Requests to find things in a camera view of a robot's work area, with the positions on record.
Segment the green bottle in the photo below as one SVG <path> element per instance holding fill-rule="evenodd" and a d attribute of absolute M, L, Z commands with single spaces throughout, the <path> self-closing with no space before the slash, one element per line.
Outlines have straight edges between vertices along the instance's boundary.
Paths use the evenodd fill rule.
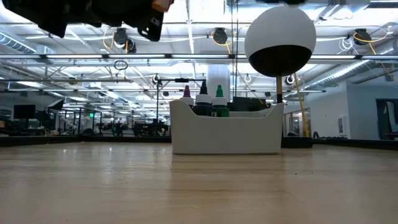
<path fill-rule="evenodd" d="M 221 85 L 217 86 L 216 97 L 211 101 L 213 105 L 213 117 L 227 118 L 229 117 L 229 109 L 226 106 L 227 100 L 224 97 Z"/>

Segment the black and white sphere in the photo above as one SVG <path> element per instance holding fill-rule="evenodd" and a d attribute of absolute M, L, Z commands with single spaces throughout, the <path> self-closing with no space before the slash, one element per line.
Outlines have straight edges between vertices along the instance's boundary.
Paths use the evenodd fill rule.
<path fill-rule="evenodd" d="M 297 7 L 274 7 L 250 25 L 244 50 L 251 66 L 270 77 L 290 75 L 310 60 L 317 42 L 313 21 Z"/>

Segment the ceiling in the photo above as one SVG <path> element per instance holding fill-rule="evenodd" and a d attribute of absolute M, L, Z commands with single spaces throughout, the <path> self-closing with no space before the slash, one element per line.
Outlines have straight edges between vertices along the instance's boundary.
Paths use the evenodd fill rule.
<path fill-rule="evenodd" d="M 330 9 L 335 9 L 336 6 L 328 6 L 323 1 L 310 1 L 311 4 L 306 4 L 300 8 L 314 20 L 317 30 L 317 44 L 313 54 L 315 55 L 344 55 L 344 54 L 372 54 L 368 45 L 350 46 L 346 41 L 342 43 L 347 34 L 353 34 L 357 28 L 365 28 L 371 34 L 373 39 L 383 40 L 375 42 L 374 46 L 377 48 L 392 39 L 395 39 L 395 34 L 398 31 L 396 21 L 398 21 L 398 9 L 396 8 L 366 8 L 368 2 L 366 1 L 348 1 L 350 4 L 339 6 L 338 11 L 330 13 L 326 19 L 319 20 L 321 15 L 328 13 Z M 253 1 L 245 0 L 239 4 L 239 12 L 236 8 L 224 6 L 222 0 L 175 0 L 171 5 L 170 10 L 165 13 L 164 24 L 162 28 L 162 36 L 159 42 L 149 42 L 142 38 L 137 30 L 128 26 L 127 33 L 130 38 L 134 40 L 137 46 L 137 54 L 228 54 L 226 46 L 220 46 L 213 42 L 208 35 L 214 31 L 215 27 L 223 27 L 229 41 L 232 40 L 233 32 L 236 35 L 234 47 L 230 45 L 230 51 L 235 54 L 244 54 L 244 38 L 250 23 L 265 10 L 274 7 L 269 4 L 254 4 Z M 231 11 L 233 11 L 234 24 L 231 25 Z M 0 33 L 2 30 L 12 34 L 21 42 L 29 46 L 44 45 L 52 49 L 56 54 L 123 54 L 123 50 L 113 47 L 107 49 L 104 44 L 111 45 L 112 33 L 116 30 L 112 27 L 103 26 L 102 28 L 94 28 L 84 24 L 73 24 L 67 28 L 67 34 L 64 39 L 58 37 L 49 37 L 49 34 L 38 28 L 35 24 L 21 16 L 9 12 L 0 5 Z M 20 54 L 20 52 L 11 49 L 7 46 L 0 45 L 0 54 Z M 129 68 L 119 72 L 113 67 L 114 60 L 107 62 L 98 62 L 97 60 L 77 60 L 75 63 L 85 64 L 84 66 L 73 66 L 70 60 L 55 60 L 51 65 L 38 64 L 34 60 L 9 60 L 18 67 L 24 67 L 30 70 L 35 75 L 28 76 L 24 73 L 19 73 L 26 79 L 37 79 L 50 74 L 50 78 L 59 80 L 76 77 L 80 79 L 90 80 L 112 80 L 112 82 L 102 82 L 101 88 L 104 89 L 129 89 L 140 90 L 143 88 L 154 88 L 152 78 L 158 74 L 160 78 L 205 78 L 207 74 L 207 64 L 215 63 L 211 60 L 172 60 L 172 59 L 153 59 L 142 60 L 134 59 L 128 60 Z M 232 70 L 232 62 L 227 63 Z M 297 72 L 300 84 L 310 82 L 317 76 L 326 71 L 335 68 L 342 64 L 341 61 L 325 60 L 317 62 L 309 62 L 300 71 Z M 265 77 L 258 74 L 247 62 L 238 63 L 238 71 L 243 74 L 242 77 L 250 77 L 248 82 L 249 88 L 253 89 L 274 89 L 275 80 L 273 78 Z M 129 82 L 116 82 L 116 74 L 119 79 L 126 77 Z M 247 89 L 248 87 L 239 79 L 238 89 Z M 78 83 L 77 85 L 69 85 L 65 82 L 43 83 L 45 86 L 54 85 L 60 88 L 87 88 L 88 83 Z M 195 83 L 190 83 L 190 88 L 198 88 Z M 165 89 L 181 89 L 184 84 L 170 82 Z M 13 88 L 25 88 L 26 86 L 18 83 L 13 83 Z M 131 101 L 133 103 L 153 103 L 154 93 L 139 93 L 139 92 L 120 92 L 119 96 Z M 103 98 L 98 98 L 94 92 L 89 92 L 86 95 L 91 100 L 97 102 L 104 101 Z M 170 93 L 169 96 L 161 96 L 161 98 L 173 99 L 179 98 L 179 92 Z"/>

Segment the bottle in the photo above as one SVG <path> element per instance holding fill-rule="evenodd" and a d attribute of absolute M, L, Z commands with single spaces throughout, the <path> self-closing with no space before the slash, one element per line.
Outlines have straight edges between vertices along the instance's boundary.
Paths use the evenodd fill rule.
<path fill-rule="evenodd" d="M 195 103 L 195 101 L 191 97 L 191 91 L 189 90 L 188 85 L 185 86 L 184 95 L 180 98 L 180 100 L 186 102 L 189 105 L 189 107 L 191 107 L 191 108 L 193 107 L 193 104 Z"/>
<path fill-rule="evenodd" d="M 212 116 L 213 107 L 211 106 L 211 99 L 212 97 L 207 95 L 206 81 L 203 81 L 200 92 L 195 100 L 195 106 L 192 108 L 193 112 L 199 116 Z"/>
<path fill-rule="evenodd" d="M 213 98 L 211 103 L 213 104 L 213 117 L 229 117 L 229 109 L 226 107 L 227 100 L 223 95 L 223 89 L 221 85 L 217 86 L 216 98 Z"/>

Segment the white basket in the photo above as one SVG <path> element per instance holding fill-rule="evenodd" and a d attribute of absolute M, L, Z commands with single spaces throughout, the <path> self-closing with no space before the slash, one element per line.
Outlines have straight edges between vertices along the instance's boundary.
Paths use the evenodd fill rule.
<path fill-rule="evenodd" d="M 229 118 L 198 116 L 181 100 L 170 102 L 174 154 L 278 154 L 284 104 Z"/>

